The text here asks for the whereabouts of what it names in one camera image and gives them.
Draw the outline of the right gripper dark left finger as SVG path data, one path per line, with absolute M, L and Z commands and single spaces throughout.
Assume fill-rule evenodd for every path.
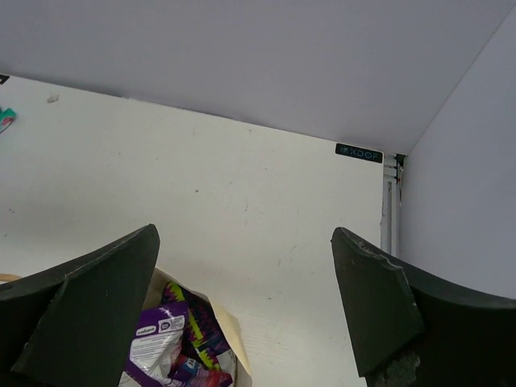
M 1 285 L 3 386 L 116 386 L 156 265 L 149 224 Z

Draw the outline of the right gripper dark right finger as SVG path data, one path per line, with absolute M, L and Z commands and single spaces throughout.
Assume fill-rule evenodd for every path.
M 513 386 L 515 301 L 399 260 L 344 227 L 331 237 L 357 372 L 368 386 Z

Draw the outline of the purple Fox's candy bag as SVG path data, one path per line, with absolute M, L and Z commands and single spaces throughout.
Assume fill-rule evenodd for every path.
M 181 353 L 187 314 L 186 302 L 142 312 L 120 386 L 233 386 L 236 359 L 231 349 L 218 356 L 222 370 L 207 369 Z

